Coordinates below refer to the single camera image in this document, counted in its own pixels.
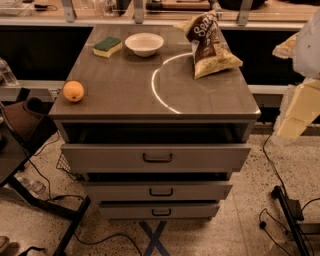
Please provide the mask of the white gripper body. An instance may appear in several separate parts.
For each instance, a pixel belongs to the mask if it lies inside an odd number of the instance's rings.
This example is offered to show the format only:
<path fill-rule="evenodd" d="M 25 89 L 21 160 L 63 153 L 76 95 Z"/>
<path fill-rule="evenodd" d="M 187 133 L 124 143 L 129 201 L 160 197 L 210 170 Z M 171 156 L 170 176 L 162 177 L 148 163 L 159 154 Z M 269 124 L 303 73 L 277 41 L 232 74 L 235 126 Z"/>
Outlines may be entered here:
<path fill-rule="evenodd" d="M 294 47 L 294 71 L 304 77 L 320 78 L 320 9 L 299 31 Z"/>

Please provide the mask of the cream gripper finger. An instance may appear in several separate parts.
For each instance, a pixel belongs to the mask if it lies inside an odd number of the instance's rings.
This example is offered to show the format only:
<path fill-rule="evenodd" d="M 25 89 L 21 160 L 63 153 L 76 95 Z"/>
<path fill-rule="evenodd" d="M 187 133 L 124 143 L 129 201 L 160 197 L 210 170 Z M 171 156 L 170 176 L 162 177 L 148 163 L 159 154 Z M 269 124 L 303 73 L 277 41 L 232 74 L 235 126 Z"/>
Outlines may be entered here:
<path fill-rule="evenodd" d="M 301 84 L 289 85 L 280 104 L 271 141 L 292 144 L 306 128 L 320 116 L 320 80 L 305 79 Z"/>
<path fill-rule="evenodd" d="M 287 40 L 277 45 L 272 54 L 281 59 L 288 59 L 294 56 L 294 48 L 297 39 L 297 33 L 290 36 Z"/>

